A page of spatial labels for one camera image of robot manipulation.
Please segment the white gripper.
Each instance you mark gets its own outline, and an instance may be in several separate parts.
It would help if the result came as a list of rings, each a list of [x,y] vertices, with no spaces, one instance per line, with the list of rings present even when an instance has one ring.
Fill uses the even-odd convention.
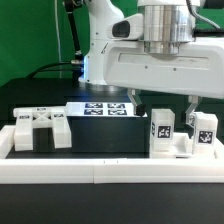
[[[193,95],[185,121],[194,127],[198,96],[224,98],[224,40],[181,44],[176,55],[146,53],[141,42],[117,41],[106,48],[103,77],[109,85],[130,88],[133,113],[140,117],[145,105],[136,89]]]

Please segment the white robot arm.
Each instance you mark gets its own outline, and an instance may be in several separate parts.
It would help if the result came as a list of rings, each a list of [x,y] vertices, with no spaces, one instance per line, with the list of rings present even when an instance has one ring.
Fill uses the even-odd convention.
[[[187,95],[188,125],[200,98],[224,98],[223,30],[197,13],[205,0],[137,0],[129,17],[111,0],[85,4],[90,50],[82,83],[126,88],[139,116],[141,90]]]

